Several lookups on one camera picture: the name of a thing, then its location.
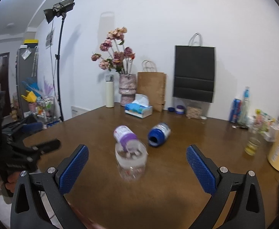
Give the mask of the clear plastic cup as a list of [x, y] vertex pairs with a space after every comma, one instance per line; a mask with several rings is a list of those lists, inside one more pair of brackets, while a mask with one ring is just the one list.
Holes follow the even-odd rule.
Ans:
[[115, 144], [115, 156], [119, 174], [124, 180], [137, 180], [145, 172], [148, 152], [145, 145], [133, 139], [123, 147], [120, 143]]

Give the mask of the black hand-held gripper left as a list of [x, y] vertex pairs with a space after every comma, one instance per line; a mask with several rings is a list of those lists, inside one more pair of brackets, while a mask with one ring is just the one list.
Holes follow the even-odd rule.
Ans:
[[13, 193], [6, 188], [8, 177], [14, 172], [37, 170], [37, 163], [41, 156], [58, 150], [61, 142], [53, 139], [31, 147], [25, 147], [22, 143], [14, 143], [8, 140], [2, 130], [2, 112], [4, 108], [5, 92], [0, 92], [0, 190], [5, 197], [13, 197]]

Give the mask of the colourful items in tray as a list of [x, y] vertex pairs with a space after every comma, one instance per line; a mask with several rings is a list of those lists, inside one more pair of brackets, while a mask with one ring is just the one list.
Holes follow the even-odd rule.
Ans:
[[275, 142], [279, 132], [279, 118], [273, 118], [260, 109], [255, 110], [252, 124], [267, 142]]

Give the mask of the clear blue-capped spray bottle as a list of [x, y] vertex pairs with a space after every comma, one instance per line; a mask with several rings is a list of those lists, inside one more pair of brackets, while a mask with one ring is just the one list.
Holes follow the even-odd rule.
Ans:
[[244, 93], [243, 93], [243, 99], [241, 102], [241, 110], [238, 117], [238, 124], [241, 126], [244, 126], [247, 124], [248, 119], [248, 111], [249, 111], [249, 90], [250, 88], [247, 86], [245, 87]]

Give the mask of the blue drink can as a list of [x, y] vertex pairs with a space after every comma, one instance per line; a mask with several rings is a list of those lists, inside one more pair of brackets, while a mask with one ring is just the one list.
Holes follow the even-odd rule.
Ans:
[[231, 111], [229, 115], [229, 122], [236, 123], [238, 121], [238, 116], [241, 108], [241, 100], [234, 99], [231, 106]]

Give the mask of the clear jar with nuts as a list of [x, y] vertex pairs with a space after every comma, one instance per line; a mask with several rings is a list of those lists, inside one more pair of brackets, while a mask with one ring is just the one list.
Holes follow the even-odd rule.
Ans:
[[202, 108], [194, 104], [188, 104], [186, 107], [186, 117], [200, 119], [202, 115]]

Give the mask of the blue-capped lying bottle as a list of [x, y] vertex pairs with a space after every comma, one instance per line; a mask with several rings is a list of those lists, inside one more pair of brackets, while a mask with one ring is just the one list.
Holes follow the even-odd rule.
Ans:
[[171, 134], [171, 129], [166, 123], [158, 123], [148, 133], [148, 144], [152, 147], [163, 145]]

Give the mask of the purple-capped white bottle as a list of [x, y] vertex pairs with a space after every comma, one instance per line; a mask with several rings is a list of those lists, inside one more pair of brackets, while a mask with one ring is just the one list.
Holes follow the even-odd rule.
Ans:
[[127, 152], [126, 145], [128, 141], [138, 140], [136, 134], [131, 131], [127, 126], [119, 126], [114, 130], [114, 138], [121, 144], [123, 150]]

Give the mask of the small blue lid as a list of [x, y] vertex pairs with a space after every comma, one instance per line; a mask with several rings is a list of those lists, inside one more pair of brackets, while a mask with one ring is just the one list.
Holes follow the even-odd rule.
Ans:
[[169, 107], [167, 110], [168, 110], [169, 112], [175, 112], [175, 108], [172, 108], [172, 107]]

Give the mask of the blue tissue box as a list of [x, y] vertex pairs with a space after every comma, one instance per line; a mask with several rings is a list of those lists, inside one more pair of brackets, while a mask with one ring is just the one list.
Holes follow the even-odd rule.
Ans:
[[152, 114], [153, 107], [149, 105], [149, 99], [146, 95], [135, 94], [135, 100], [126, 104], [124, 111], [126, 114], [143, 119]]

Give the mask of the dark wooden door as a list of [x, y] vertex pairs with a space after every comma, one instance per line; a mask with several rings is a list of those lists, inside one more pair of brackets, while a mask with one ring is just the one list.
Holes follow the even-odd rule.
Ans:
[[5, 105], [3, 108], [3, 117], [6, 117], [11, 113], [8, 67], [9, 67], [9, 53], [0, 54], [0, 91], [5, 92], [5, 97], [4, 97]]

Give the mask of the black paper bag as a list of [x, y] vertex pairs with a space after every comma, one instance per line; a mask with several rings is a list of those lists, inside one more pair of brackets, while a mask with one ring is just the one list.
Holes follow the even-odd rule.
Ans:
[[215, 68], [215, 48], [203, 46], [195, 33], [186, 46], [175, 47], [173, 97], [212, 103]]

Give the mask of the brown paper bag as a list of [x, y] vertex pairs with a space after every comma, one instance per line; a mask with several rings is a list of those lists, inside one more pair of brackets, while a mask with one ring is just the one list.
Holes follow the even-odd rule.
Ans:
[[165, 105], [166, 74], [158, 72], [153, 61], [144, 60], [142, 71], [137, 74], [137, 92], [146, 95], [149, 105], [157, 112], [162, 112]]

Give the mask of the dried pink flower bouquet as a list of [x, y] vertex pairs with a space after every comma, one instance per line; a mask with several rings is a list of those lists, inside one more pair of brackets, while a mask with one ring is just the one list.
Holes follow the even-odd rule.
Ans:
[[124, 44], [127, 32], [126, 27], [118, 27], [107, 33], [106, 39], [99, 46], [101, 53], [93, 53], [91, 56], [93, 62], [99, 62], [100, 69], [131, 74], [135, 52]]

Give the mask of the black studio light on stand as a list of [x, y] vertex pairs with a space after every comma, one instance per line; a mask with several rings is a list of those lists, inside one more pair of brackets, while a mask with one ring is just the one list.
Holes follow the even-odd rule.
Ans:
[[63, 111], [62, 111], [62, 102], [61, 102], [61, 88], [60, 88], [60, 58], [61, 58], [61, 41], [62, 41], [62, 33], [63, 33], [63, 26], [65, 22], [65, 18], [67, 13], [73, 10], [75, 6], [75, 0], [63, 0], [59, 3], [53, 5], [51, 9], [45, 9], [44, 16], [47, 23], [51, 23], [55, 17], [61, 18], [61, 26], [60, 26], [60, 33], [59, 33], [59, 41], [58, 41], [58, 51], [55, 55], [56, 63], [57, 63], [57, 94], [58, 94], [58, 105], [60, 109], [60, 120], [64, 121]]

